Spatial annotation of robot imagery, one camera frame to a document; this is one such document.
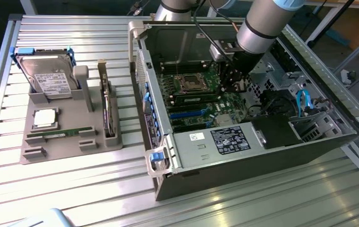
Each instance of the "hard drive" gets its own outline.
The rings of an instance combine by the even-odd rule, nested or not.
[[[12,58],[30,83],[32,92],[44,93],[48,99],[72,97],[72,90],[80,89],[73,77],[76,65],[72,49],[12,50]]]

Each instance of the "aluminum slatted table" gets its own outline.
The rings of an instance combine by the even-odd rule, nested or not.
[[[9,21],[0,52],[0,226],[58,208],[76,226],[356,226],[359,169],[340,149],[295,168],[166,201],[154,201],[128,63],[132,20],[24,16]],[[64,48],[98,84],[97,59],[118,88],[124,148],[20,165],[29,85],[9,46]]]

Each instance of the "power supply label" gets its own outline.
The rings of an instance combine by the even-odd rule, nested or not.
[[[239,126],[213,130],[210,133],[221,155],[251,149]]]
[[[70,93],[65,73],[34,74],[34,77],[46,96]]]

